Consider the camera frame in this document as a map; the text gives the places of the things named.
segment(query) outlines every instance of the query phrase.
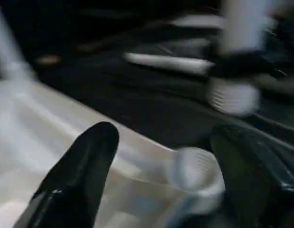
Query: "shiny black surface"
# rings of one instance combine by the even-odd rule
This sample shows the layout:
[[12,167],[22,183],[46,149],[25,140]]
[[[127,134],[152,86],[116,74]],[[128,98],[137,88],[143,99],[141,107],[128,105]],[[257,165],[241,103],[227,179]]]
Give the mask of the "shiny black surface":
[[48,172],[14,228],[92,228],[118,131],[100,122],[81,134]]
[[211,146],[241,227],[284,226],[294,210],[294,153],[233,125],[216,128]]

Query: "white pole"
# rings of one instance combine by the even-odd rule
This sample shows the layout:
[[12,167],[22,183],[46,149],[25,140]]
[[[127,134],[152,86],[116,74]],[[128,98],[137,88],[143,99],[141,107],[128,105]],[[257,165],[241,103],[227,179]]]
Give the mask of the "white pole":
[[32,79],[34,72],[21,54],[0,11],[0,74],[5,79]]
[[221,54],[259,50],[263,47],[264,17],[270,0],[224,0],[225,29]]

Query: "white object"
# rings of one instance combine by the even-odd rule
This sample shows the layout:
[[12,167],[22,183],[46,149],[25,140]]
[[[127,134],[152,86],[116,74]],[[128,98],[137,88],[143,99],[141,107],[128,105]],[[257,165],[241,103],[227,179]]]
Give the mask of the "white object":
[[205,75],[207,70],[213,66],[212,62],[199,58],[173,57],[148,55],[137,53],[125,53],[125,59],[131,63],[141,64],[149,67],[170,69],[189,74]]
[[[178,17],[169,23],[178,27],[224,29],[226,20],[218,15],[188,14]],[[262,24],[265,28],[271,28],[274,25],[274,20],[263,16]]]
[[259,94],[258,88],[249,82],[212,78],[208,101],[220,112],[245,116],[258,108]]
[[262,49],[264,17],[269,7],[270,0],[224,0],[226,23],[219,52],[229,54]]
[[199,148],[181,148],[167,164],[169,183],[192,196],[214,197],[225,190],[215,156]]

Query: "black plastic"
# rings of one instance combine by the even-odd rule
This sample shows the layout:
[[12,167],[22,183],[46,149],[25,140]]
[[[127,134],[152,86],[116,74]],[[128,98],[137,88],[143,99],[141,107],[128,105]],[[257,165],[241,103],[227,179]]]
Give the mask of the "black plastic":
[[48,172],[14,228],[92,228],[119,135],[100,122]]
[[294,228],[294,151],[233,125],[211,146],[242,228]]
[[285,49],[269,48],[223,56],[208,71],[209,76],[218,78],[250,78],[261,74],[275,78],[294,76],[294,60]]

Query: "white plastic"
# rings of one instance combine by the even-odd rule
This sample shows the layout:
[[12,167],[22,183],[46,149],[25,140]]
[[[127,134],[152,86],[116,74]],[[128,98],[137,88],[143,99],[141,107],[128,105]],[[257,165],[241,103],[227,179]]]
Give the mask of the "white plastic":
[[259,107],[259,94],[259,89],[249,82],[212,78],[208,100],[220,112],[245,116]]
[[167,163],[169,183],[191,195],[213,197],[225,190],[215,156],[205,150],[185,147],[176,151]]
[[207,60],[190,57],[157,56],[137,53],[125,53],[124,57],[131,63],[202,76],[214,65]]

